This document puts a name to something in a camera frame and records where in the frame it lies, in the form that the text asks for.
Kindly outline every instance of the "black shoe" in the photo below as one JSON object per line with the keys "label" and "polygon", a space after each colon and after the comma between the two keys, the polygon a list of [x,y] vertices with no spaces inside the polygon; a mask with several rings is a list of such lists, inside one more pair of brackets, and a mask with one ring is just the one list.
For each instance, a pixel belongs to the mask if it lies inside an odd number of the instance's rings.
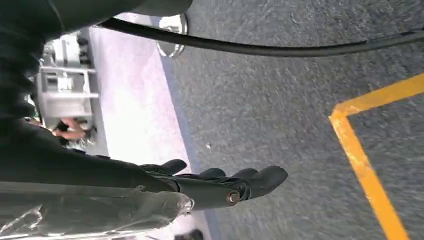
{"label": "black shoe", "polygon": [[174,240],[203,240],[203,233],[199,229],[195,229],[184,235],[176,235]]}

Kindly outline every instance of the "metal ring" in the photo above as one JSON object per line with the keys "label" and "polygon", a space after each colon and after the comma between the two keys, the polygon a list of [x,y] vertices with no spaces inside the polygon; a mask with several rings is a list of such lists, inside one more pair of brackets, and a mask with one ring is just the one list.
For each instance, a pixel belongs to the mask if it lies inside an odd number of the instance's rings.
{"label": "metal ring", "polygon": [[[187,35],[189,25],[185,14],[162,17],[159,21],[159,28],[173,33]],[[160,55],[167,58],[178,57],[184,49],[184,45],[168,43],[163,41],[156,42]]]}

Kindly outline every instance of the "black sleeve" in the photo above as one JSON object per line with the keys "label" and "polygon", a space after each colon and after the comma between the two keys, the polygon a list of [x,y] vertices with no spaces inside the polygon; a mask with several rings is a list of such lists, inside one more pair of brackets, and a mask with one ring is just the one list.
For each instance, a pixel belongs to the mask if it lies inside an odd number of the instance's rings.
{"label": "black sleeve", "polygon": [[35,90],[27,77],[38,71],[45,42],[61,29],[48,0],[0,1],[0,182],[173,191],[135,164],[65,149],[46,138],[48,131],[25,122],[34,108],[24,96]]}

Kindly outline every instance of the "sidewalk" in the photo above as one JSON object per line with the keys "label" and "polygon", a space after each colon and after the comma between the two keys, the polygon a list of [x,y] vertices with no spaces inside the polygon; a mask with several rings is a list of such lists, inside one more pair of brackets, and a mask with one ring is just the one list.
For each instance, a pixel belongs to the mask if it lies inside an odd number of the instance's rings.
{"label": "sidewalk", "polygon": [[[120,17],[150,24],[147,16]],[[109,156],[138,165],[182,159],[189,165],[184,171],[191,172],[156,43],[103,28],[90,29],[90,42]],[[173,239],[194,228],[210,239],[205,217],[198,213],[178,218],[154,237]]]}

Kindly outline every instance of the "person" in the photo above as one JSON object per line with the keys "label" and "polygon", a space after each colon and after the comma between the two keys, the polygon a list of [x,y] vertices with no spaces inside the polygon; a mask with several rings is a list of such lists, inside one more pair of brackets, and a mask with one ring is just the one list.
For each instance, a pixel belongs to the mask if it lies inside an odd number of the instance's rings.
{"label": "person", "polygon": [[93,131],[97,131],[95,126],[89,129],[83,129],[80,122],[74,117],[62,118],[56,127],[51,130],[52,134],[57,137],[62,146],[68,146],[70,141],[90,138]]}

